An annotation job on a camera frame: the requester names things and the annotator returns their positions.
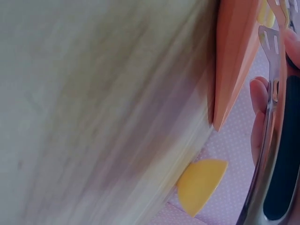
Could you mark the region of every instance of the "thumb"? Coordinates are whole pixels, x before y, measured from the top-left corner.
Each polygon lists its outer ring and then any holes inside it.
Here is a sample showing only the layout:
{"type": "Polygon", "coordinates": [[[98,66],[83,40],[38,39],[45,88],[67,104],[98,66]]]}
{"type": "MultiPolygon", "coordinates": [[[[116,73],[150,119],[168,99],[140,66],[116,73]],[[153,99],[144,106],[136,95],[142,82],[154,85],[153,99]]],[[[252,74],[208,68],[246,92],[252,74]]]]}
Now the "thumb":
{"type": "Polygon", "coordinates": [[[292,62],[300,68],[300,38],[291,29],[285,30],[285,50],[292,62]]]}

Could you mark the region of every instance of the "black handle grip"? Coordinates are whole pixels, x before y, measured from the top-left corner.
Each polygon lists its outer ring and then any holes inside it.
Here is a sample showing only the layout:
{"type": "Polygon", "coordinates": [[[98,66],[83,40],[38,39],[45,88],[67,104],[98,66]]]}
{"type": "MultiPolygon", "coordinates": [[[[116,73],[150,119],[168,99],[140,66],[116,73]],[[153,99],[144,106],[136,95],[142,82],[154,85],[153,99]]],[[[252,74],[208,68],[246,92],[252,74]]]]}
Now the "black handle grip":
{"type": "Polygon", "coordinates": [[[300,166],[300,78],[286,81],[285,114],[274,172],[263,212],[268,220],[281,219],[290,207],[300,166]]]}

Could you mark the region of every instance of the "yellow object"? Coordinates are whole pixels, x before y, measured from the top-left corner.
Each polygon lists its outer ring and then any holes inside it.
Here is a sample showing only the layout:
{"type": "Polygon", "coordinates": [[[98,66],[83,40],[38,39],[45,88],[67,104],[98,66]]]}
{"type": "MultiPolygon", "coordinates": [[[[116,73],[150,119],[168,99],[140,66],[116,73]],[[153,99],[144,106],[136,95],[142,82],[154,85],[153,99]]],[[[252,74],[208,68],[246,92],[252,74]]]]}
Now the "yellow object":
{"type": "Polygon", "coordinates": [[[270,9],[267,0],[262,0],[261,8],[259,10],[257,21],[259,24],[272,28],[275,22],[275,15],[270,9]]]}
{"type": "Polygon", "coordinates": [[[219,185],[228,162],[205,159],[191,163],[177,182],[178,199],[187,214],[194,217],[219,185]]]}

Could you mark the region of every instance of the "wooden board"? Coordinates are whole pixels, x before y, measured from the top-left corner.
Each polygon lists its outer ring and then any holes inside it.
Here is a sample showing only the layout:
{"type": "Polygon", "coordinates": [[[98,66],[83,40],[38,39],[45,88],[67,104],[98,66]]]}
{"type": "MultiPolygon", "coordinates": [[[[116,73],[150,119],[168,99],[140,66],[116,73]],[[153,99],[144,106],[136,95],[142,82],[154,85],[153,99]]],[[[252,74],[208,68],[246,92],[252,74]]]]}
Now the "wooden board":
{"type": "Polygon", "coordinates": [[[0,224],[133,225],[212,127],[216,0],[0,2],[0,224]]]}

